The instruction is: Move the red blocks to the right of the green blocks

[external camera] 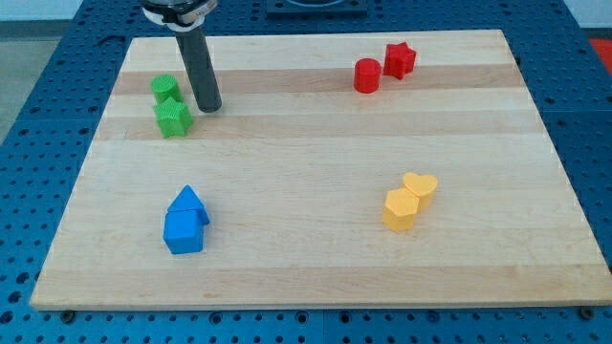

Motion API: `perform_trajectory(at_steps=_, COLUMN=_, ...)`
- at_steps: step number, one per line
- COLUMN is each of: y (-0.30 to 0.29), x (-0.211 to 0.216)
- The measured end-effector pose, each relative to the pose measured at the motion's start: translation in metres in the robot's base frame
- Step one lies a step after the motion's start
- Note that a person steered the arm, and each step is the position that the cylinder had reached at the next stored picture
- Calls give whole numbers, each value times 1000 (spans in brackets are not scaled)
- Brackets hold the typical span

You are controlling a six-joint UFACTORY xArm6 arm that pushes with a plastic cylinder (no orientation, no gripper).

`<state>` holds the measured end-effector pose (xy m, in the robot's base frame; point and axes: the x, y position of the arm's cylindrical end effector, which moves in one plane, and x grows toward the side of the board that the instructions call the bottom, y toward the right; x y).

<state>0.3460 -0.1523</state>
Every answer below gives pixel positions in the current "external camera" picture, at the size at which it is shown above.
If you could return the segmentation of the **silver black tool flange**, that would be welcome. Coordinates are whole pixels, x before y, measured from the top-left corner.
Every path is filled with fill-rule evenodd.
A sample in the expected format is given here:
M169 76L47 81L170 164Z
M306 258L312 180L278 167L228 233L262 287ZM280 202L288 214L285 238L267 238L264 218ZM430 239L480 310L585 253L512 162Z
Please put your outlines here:
M201 27L206 16L218 6L217 0L140 0L142 12L158 26L174 32L190 32Z

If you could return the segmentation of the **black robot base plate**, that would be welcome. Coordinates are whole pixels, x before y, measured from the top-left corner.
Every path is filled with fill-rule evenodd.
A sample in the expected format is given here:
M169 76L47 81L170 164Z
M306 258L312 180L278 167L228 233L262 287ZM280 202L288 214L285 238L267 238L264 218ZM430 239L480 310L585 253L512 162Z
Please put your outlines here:
M266 0L269 18L291 15L356 14L366 15L368 0Z

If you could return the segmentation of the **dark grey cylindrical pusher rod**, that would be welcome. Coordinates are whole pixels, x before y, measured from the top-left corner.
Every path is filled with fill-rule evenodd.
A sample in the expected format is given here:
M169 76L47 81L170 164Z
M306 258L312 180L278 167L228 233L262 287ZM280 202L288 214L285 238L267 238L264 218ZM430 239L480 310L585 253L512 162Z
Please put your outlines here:
M219 110L222 98L204 31L197 27L175 36L198 108L205 113Z

